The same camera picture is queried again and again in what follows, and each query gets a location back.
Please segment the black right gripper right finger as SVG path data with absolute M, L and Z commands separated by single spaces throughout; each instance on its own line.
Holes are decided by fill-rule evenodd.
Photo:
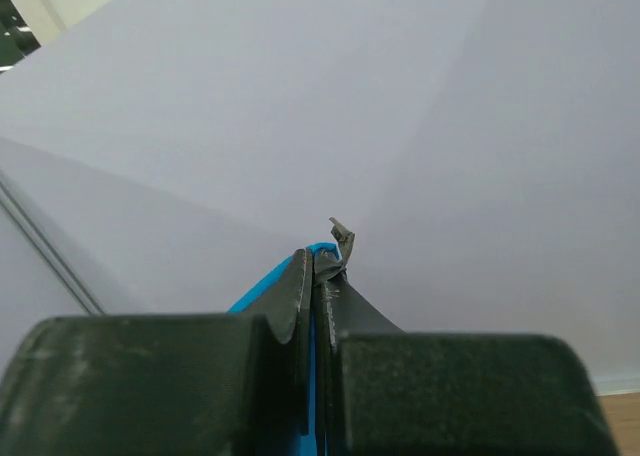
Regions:
M 355 235 L 314 253 L 320 455 L 615 455 L 574 350 L 544 334 L 406 332 L 349 282 Z

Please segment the blue t shirt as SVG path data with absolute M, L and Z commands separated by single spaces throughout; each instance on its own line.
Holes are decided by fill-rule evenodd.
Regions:
M 316 243 L 294 253 L 231 307 L 232 313 L 263 317 L 265 335 L 257 382 L 257 455 L 324 455 L 316 430 L 317 376 L 313 315 L 314 262 L 338 260 L 334 243 Z

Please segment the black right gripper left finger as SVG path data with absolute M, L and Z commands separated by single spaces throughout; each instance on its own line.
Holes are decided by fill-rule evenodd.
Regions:
M 257 455 L 263 317 L 57 317 L 1 381 L 5 455 Z

